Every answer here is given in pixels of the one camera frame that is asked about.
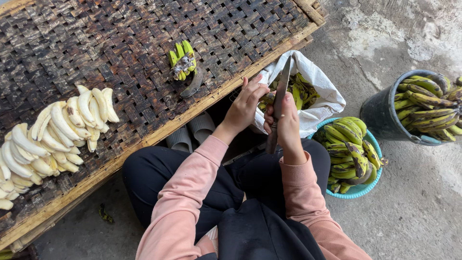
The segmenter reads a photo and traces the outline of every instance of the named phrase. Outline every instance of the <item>hand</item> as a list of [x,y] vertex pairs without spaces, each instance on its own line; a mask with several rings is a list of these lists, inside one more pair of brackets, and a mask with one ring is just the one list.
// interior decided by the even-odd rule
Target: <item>hand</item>
[[[266,106],[265,123],[263,128],[268,134],[271,134],[271,125],[274,123],[272,114],[273,106]],[[282,100],[281,118],[278,121],[278,144],[284,151],[284,163],[289,165],[301,165],[306,162],[306,156],[303,151],[302,142],[299,133],[299,119],[297,107],[293,100],[292,94],[286,92]]]
[[241,92],[232,103],[223,122],[212,134],[213,136],[229,144],[238,133],[254,121],[258,99],[270,91],[267,84],[258,83],[261,78],[261,74],[251,81],[247,77],[243,78]]

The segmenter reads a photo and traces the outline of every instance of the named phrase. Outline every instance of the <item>person's left hand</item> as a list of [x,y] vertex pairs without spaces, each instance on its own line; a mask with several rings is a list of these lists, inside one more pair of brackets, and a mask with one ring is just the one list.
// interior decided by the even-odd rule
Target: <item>person's left hand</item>
[[243,78],[242,90],[226,113],[225,119],[214,132],[213,135],[215,137],[221,139],[225,143],[228,143],[227,141],[231,143],[238,133],[254,121],[258,99],[270,91],[268,84],[258,83],[261,78],[261,74],[258,74],[258,76],[251,81],[249,81],[247,77]]

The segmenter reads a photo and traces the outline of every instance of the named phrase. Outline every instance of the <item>knife handle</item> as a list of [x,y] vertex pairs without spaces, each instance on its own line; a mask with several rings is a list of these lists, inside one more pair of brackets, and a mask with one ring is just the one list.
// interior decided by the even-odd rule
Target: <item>knife handle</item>
[[278,123],[275,121],[271,125],[271,134],[268,134],[266,141],[266,153],[273,155],[276,152],[276,146],[278,145]]

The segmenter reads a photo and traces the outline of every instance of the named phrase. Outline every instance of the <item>woven plastic bag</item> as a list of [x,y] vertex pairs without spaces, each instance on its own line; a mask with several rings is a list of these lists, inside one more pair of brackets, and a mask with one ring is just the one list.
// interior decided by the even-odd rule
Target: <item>woven plastic bag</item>
[[[297,72],[300,72],[307,81],[313,84],[315,90],[321,96],[317,98],[316,102],[308,109],[298,111],[298,117],[300,118],[300,137],[305,138],[316,132],[316,125],[324,119],[333,114],[342,112],[346,102],[324,72],[297,50],[290,50],[284,53],[277,62],[274,61],[266,66],[260,72],[263,77],[259,83],[269,84],[273,82],[284,68],[290,55],[292,55],[295,61],[291,67],[290,74],[295,75]],[[263,115],[263,112],[257,108],[254,125],[266,134],[266,131],[263,129],[263,123],[265,122]]]

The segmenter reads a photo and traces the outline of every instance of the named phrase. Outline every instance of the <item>black pants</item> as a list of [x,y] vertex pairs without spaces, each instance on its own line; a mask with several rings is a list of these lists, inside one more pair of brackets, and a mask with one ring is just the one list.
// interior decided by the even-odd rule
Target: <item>black pants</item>
[[[309,139],[302,139],[302,146],[311,155],[317,183],[325,196],[330,170],[329,154],[321,144]],[[248,199],[258,199],[285,218],[279,167],[283,151],[278,148],[274,155],[262,150],[218,168],[217,178],[200,208],[196,241],[218,224],[225,210],[237,210],[240,207],[244,192]],[[189,155],[178,150],[151,146],[134,152],[125,160],[122,166],[125,187],[135,213],[145,228],[151,222],[152,209],[159,191]]]

